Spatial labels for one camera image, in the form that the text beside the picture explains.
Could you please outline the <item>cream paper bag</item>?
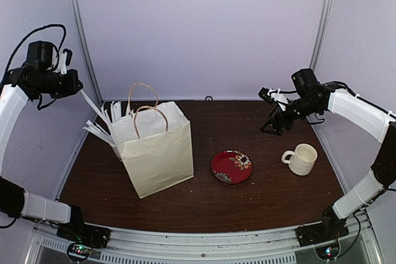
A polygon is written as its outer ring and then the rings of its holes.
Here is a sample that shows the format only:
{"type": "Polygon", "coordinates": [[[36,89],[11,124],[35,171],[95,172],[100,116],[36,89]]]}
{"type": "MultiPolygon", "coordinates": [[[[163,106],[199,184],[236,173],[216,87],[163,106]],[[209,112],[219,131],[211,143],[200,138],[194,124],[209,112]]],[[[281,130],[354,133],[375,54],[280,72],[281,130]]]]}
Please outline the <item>cream paper bag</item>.
{"type": "Polygon", "coordinates": [[[191,122],[174,101],[125,112],[108,127],[139,198],[193,178],[191,122]]]}

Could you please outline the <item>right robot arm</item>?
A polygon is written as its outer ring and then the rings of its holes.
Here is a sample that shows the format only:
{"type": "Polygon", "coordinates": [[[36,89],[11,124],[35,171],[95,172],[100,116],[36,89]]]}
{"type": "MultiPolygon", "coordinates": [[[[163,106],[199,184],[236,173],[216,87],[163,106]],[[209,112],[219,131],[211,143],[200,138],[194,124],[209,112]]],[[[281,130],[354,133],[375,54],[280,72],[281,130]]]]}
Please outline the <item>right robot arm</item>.
{"type": "Polygon", "coordinates": [[[347,84],[339,81],[320,83],[312,69],[301,69],[291,79],[296,100],[289,100],[287,92],[261,88],[259,97],[268,104],[276,104],[261,132],[282,135],[298,119],[326,111],[341,116],[374,137],[380,150],[369,173],[342,198],[324,210],[318,224],[298,228],[303,238],[319,236],[330,240],[348,232],[347,218],[386,192],[395,182],[395,114],[365,100],[347,84]]]}

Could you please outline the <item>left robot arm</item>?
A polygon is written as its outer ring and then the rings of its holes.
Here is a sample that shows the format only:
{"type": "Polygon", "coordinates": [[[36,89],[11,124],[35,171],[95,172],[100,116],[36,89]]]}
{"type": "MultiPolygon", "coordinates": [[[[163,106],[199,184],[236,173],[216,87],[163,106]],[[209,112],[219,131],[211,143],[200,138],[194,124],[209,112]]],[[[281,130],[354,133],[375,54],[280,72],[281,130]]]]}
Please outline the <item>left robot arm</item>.
{"type": "MultiPolygon", "coordinates": [[[[7,70],[1,88],[1,155],[6,152],[11,133],[28,101],[38,101],[44,109],[43,95],[53,101],[77,94],[83,88],[78,71],[68,68],[72,51],[60,51],[54,44],[35,41],[28,46],[27,58],[18,68],[7,70]]],[[[13,220],[56,223],[76,242],[86,240],[89,229],[82,211],[42,196],[27,192],[21,186],[1,178],[1,213],[13,220]]]]}

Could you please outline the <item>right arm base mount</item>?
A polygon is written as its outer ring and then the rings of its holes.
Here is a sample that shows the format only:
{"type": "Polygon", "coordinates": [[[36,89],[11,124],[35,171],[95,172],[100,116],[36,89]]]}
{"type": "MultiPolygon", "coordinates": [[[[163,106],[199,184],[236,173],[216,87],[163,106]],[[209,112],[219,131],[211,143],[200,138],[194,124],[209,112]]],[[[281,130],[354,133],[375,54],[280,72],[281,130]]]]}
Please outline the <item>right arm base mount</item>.
{"type": "Polygon", "coordinates": [[[321,223],[309,226],[299,226],[295,229],[295,233],[300,247],[309,245],[321,244],[327,241],[334,241],[339,237],[349,235],[349,230],[346,226],[336,228],[332,231],[326,231],[321,223]]]}

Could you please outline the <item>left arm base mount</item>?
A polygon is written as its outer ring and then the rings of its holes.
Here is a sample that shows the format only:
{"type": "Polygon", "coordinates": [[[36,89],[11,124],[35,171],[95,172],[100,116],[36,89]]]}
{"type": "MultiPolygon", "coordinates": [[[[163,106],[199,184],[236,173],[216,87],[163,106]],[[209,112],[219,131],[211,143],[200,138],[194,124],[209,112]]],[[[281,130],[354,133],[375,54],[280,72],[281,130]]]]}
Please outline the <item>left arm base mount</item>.
{"type": "Polygon", "coordinates": [[[56,235],[71,242],[83,244],[88,247],[107,248],[111,230],[108,228],[85,224],[81,231],[72,229],[62,224],[58,225],[56,235]]]}

